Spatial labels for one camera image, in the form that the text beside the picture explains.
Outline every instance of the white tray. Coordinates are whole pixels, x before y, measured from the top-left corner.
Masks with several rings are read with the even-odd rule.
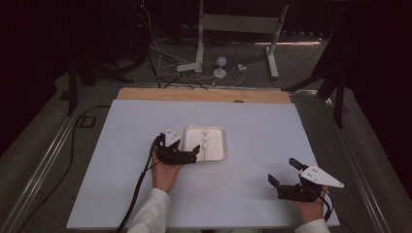
[[[185,130],[184,151],[200,145],[198,162],[222,161],[226,157],[224,131],[219,126],[192,125]]]

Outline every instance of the small white object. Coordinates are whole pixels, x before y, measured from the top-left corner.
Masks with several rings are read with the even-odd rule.
[[[166,128],[166,133],[164,135],[166,137],[166,147],[169,147],[170,145],[176,143],[182,138],[182,136],[180,136],[175,130],[171,128]]]
[[[186,128],[184,151],[193,150],[197,145],[202,149],[197,162],[222,161],[226,157],[224,132],[219,126],[192,125]]]
[[[333,176],[322,170],[316,165],[308,167],[300,175],[302,178],[320,185],[343,187],[343,183],[335,179]]]

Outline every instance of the black tripod leg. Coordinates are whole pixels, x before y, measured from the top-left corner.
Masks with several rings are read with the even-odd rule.
[[[329,74],[333,73],[333,70],[334,69],[325,70],[325,71],[323,71],[323,72],[321,72],[317,75],[312,75],[308,79],[306,79],[306,80],[304,80],[300,83],[297,83],[293,86],[286,87],[286,88],[281,88],[281,90],[282,91],[287,91],[287,92],[295,92],[295,91],[301,89],[302,87],[305,87],[306,85],[308,85],[310,83],[314,83],[318,80],[325,79]]]

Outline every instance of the white table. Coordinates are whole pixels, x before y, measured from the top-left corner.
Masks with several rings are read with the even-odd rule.
[[[154,93],[160,97],[166,93],[169,99],[174,99],[176,91],[194,93],[167,91]],[[225,94],[209,91],[206,95],[215,98]],[[273,93],[246,92],[242,99],[267,94]],[[169,228],[274,228],[299,224],[292,202],[279,200],[276,189],[267,181],[270,173],[281,184],[298,183],[298,171],[288,163],[290,157],[308,165],[316,163],[294,104],[115,100],[67,227],[118,227],[155,136],[165,127],[184,135],[190,125],[221,126],[227,158],[186,165],[181,170],[170,194]],[[148,173],[130,219],[145,202],[151,186]],[[336,214],[328,224],[338,224]]]

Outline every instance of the white sheet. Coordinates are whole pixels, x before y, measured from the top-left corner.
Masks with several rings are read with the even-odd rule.
[[[267,174],[298,183],[294,157],[316,164],[294,104],[115,100],[79,191],[68,228],[116,228],[130,204],[153,139],[166,127],[224,129],[227,158],[185,165],[171,192],[171,228],[285,227],[299,224],[290,201],[279,200]],[[137,213],[152,187],[148,172]],[[333,213],[329,225],[337,225]]]

